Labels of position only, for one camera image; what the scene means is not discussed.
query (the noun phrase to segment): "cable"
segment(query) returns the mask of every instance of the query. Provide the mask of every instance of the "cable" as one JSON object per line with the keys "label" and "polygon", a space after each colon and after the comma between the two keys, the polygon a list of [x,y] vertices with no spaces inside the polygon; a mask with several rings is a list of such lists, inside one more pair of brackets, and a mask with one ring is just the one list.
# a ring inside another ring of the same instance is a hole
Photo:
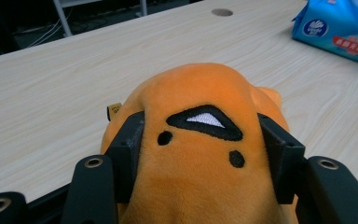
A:
{"label": "cable", "polygon": [[[71,16],[73,10],[74,10],[74,8],[72,7],[72,8],[71,8],[71,11],[69,12],[68,16],[66,17],[67,20],[68,20],[69,17]],[[53,26],[49,31],[47,31],[45,34],[43,34],[42,36],[40,36],[34,43],[32,43],[31,45],[29,45],[29,46],[27,47],[27,49],[30,48],[30,47],[34,47],[34,46],[36,46],[36,45],[42,44],[44,41],[46,41],[47,39],[49,39],[50,37],[52,37],[54,34],[56,34],[56,33],[61,29],[61,27],[62,27],[62,25],[60,25],[59,27],[56,28],[56,26],[57,26],[59,23],[60,23],[60,20],[58,20],[58,21],[54,24],[54,26]]]}

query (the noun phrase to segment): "orange plush toy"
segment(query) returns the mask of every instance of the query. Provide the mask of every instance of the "orange plush toy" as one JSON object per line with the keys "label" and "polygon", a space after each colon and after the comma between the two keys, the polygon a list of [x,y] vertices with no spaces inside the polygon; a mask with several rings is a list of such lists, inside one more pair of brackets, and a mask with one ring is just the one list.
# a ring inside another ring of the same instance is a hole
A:
{"label": "orange plush toy", "polygon": [[276,201],[257,113],[285,130],[275,90],[195,63],[151,77],[112,117],[104,153],[126,118],[145,112],[137,176],[120,223],[296,223]]}

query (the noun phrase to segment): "desk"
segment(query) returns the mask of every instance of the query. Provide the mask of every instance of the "desk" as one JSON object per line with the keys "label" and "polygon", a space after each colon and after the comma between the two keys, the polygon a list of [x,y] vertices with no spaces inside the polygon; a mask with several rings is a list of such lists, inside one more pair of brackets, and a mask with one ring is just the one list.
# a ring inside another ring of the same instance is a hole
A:
{"label": "desk", "polygon": [[[303,0],[206,0],[0,56],[0,191],[34,200],[99,152],[105,107],[185,63],[278,90],[292,135],[358,178],[358,63],[291,39]],[[211,13],[216,8],[232,16]]]}

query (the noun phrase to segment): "plush toy tag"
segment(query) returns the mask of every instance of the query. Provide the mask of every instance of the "plush toy tag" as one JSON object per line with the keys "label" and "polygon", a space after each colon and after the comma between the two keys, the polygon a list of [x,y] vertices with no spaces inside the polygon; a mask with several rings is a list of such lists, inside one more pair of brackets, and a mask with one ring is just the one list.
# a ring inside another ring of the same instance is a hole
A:
{"label": "plush toy tag", "polygon": [[116,103],[113,105],[109,105],[106,108],[106,112],[107,112],[107,119],[110,121],[110,119],[118,112],[118,110],[121,108],[122,104],[121,103]]}

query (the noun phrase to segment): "blue plastic package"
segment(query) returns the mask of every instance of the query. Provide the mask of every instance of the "blue plastic package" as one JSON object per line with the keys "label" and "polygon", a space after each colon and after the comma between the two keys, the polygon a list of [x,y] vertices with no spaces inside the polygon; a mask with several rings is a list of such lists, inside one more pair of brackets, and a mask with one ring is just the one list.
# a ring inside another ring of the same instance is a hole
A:
{"label": "blue plastic package", "polygon": [[293,39],[358,62],[358,0],[309,0]]}

